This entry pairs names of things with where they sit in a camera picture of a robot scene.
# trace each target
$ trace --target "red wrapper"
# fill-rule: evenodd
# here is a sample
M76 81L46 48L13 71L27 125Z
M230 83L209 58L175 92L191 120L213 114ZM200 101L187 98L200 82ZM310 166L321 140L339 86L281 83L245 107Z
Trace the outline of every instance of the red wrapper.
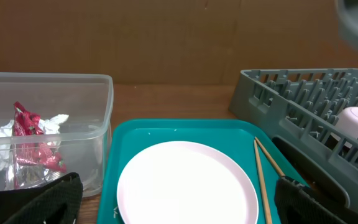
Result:
M40 116L27 111L19 102L14 103L13 136L44 134L38 127ZM53 152L46 143L16 144L16 162L21 166L43 165L45 168L66 172L66 165L59 152Z

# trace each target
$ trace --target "chopstick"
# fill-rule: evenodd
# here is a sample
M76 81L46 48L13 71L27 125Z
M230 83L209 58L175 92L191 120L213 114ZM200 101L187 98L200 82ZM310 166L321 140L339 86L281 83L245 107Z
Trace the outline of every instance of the chopstick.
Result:
M281 170L281 168L277 165L276 161L274 161L274 159L272 158L272 156L267 152L267 150L265 149L265 147L262 145L262 143L260 143L259 139L257 137L255 137L256 142L258 143L259 147L262 149L262 151L264 152L266 158L269 160L269 162L271 163L271 165L273 166L273 168L276 170L276 172L279 174L280 177L284 176L284 172Z
M264 203L265 221L267 224L273 224L272 214L270 213L270 207L269 207L269 199L267 197L267 192L266 192L264 172L262 170L262 163L260 162L259 150L256 142L257 142L256 139L254 139L255 158L258 168L260 191L262 192L262 200Z

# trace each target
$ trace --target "brown wall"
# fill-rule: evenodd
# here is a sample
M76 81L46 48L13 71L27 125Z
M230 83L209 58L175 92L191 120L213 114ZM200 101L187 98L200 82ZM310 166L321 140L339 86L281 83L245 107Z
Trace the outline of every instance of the brown wall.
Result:
M358 67L328 0L0 0L0 71L233 84L249 68Z

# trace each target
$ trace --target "gray dish rack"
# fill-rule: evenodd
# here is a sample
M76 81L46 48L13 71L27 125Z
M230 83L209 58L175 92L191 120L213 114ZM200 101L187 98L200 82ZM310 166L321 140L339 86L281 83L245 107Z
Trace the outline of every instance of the gray dish rack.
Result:
M334 126L348 106L358 106L355 68L243 70L229 109L283 145L286 156L358 213L358 139ZM331 134L340 137L333 147Z

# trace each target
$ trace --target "clear plastic bin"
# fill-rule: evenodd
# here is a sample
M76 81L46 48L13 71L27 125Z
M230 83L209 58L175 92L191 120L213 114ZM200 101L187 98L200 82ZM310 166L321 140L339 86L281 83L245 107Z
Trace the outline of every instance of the clear plastic bin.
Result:
M112 79L107 75L0 73L0 127L14 119L13 104L18 101L41 119L68 114L60 125L60 134L13 136L0 138L0 150L7 155L7 166L0 170L0 190L11 190L14 174L12 152L16 144L60 142L56 149L62 155L67 173L76 172L84 185L84 197L99 193L103 186L104 170L111 144L110 116L113 102ZM59 178L61 172L51 172L42 166L44 176L37 176L21 188L36 187Z

